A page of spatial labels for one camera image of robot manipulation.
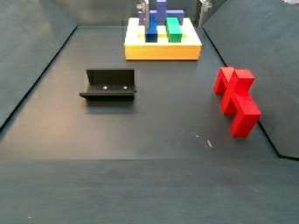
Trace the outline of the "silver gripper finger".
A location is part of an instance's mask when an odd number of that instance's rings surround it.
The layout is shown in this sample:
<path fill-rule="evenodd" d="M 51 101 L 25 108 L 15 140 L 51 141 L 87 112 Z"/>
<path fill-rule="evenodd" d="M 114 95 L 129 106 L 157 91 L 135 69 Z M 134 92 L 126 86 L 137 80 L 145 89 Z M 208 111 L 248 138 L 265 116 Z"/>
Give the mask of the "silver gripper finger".
<path fill-rule="evenodd" d="M 198 14 L 198 27 L 201 27 L 205 12 L 212 8 L 210 0 L 198 0 L 200 14 Z"/>
<path fill-rule="evenodd" d="M 149 13 L 149 0 L 138 0 L 138 4 L 135 5 L 135 9 L 142 14 L 142 22 L 144 28 L 148 30 L 150 26 L 150 13 Z"/>

